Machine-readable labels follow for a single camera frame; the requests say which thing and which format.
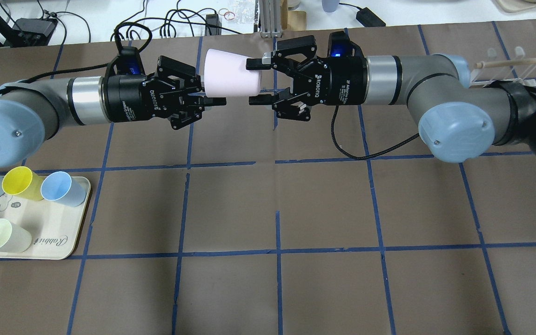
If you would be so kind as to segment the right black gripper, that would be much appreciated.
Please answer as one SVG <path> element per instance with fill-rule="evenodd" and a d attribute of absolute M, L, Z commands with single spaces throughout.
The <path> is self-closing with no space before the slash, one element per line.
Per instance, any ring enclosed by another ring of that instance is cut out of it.
<path fill-rule="evenodd" d="M 291 87 L 275 94 L 249 97 L 250 106 L 271 107 L 280 119 L 309 121 L 316 105 L 360 105 L 366 101 L 368 64 L 362 57 L 317 56 L 315 36 L 277 42 L 274 53 L 246 59 L 248 71 L 274 69 L 291 79 Z"/>

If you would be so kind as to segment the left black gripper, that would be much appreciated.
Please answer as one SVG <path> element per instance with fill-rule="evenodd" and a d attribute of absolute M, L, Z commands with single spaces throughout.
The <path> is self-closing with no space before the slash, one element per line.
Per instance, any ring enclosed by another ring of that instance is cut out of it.
<path fill-rule="evenodd" d="M 194 66 L 159 56 L 156 71 L 145 75 L 115 75 L 102 80 L 103 104 L 113 123 L 170 121 L 178 130 L 202 118 L 206 108 L 225 106 L 226 98 L 199 96 L 200 76 Z"/>

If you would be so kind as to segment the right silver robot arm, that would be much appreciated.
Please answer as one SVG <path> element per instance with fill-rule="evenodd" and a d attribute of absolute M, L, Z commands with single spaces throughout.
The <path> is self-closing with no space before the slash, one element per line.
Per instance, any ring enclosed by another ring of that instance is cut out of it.
<path fill-rule="evenodd" d="M 365 56 L 343 32 L 329 37 L 319 57 L 312 35 L 281 40 L 247 70 L 276 70 L 292 86 L 249 98 L 270 105 L 280 119 L 308 121 L 312 106 L 405 105 L 418 136 L 440 161 L 462 163 L 491 146 L 525 143 L 536 155 L 536 86 L 494 80 L 470 87 L 470 70 L 458 55 Z"/>

